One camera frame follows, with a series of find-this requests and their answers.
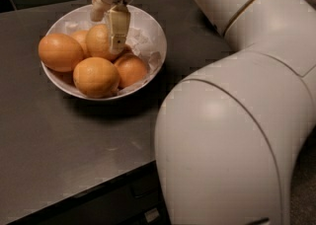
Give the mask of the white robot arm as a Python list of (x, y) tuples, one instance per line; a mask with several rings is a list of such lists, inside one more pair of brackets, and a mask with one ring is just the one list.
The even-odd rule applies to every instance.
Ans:
[(230, 56), (183, 79), (155, 127), (172, 225), (290, 225), (316, 124), (316, 12), (305, 0), (195, 0)]

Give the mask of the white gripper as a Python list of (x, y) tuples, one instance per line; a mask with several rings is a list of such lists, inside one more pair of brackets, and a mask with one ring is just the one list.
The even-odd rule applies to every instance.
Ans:
[(90, 18), (93, 22), (101, 22), (106, 18), (109, 29), (110, 53), (123, 51), (130, 24), (130, 13), (125, 4), (132, 0), (92, 0)]

